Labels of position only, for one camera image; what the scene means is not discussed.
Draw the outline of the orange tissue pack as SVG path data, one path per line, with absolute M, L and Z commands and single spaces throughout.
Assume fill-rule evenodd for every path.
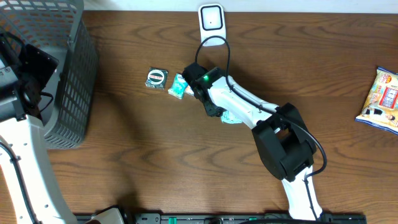
M 194 92 L 193 92 L 193 90 L 191 89 L 190 86 L 187 86 L 187 87 L 186 87 L 185 93 L 186 93 L 186 94 L 189 94 L 189 95 L 191 95 L 191 96 L 194 95 Z

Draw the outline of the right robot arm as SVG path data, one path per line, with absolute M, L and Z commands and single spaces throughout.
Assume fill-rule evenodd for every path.
M 265 168 L 281 180 L 289 215 L 299 220 L 319 220 L 323 213 L 313 186 L 313 155 L 318 144 L 308 132 L 298 109 L 290 103 L 266 102 L 241 87 L 226 70 L 206 70 L 197 63 L 182 77 L 208 116 L 230 112 L 252 132 Z

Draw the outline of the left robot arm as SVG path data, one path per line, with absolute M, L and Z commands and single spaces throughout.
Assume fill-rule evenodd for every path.
M 69 209 L 50 163 L 42 96 L 54 106 L 54 126 L 65 92 L 69 65 L 47 52 L 1 31 L 1 169 L 18 223 L 127 223 L 114 205 L 88 217 Z

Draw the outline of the white yellow snack bag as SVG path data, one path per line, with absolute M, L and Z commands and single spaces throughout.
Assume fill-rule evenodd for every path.
M 374 83 L 354 120 L 397 135 L 397 73 L 377 67 Z

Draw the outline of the teal Kleenex tissue pack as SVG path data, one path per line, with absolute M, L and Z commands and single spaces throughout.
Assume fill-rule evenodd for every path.
M 181 100 L 184 96 L 185 89 L 187 88 L 188 83 L 182 77 L 181 74 L 177 73 L 172 86 L 168 89 L 168 94 L 178 98 Z

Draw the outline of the green wipes packet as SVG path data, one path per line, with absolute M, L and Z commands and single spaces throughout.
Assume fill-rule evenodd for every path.
M 229 111 L 224 111 L 221 115 L 221 122 L 227 124 L 240 124 L 242 121 Z

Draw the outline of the green round-label packet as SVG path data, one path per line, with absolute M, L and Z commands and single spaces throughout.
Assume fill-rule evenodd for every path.
M 164 90 L 168 74 L 168 70 L 151 67 L 147 74 L 146 87 Z

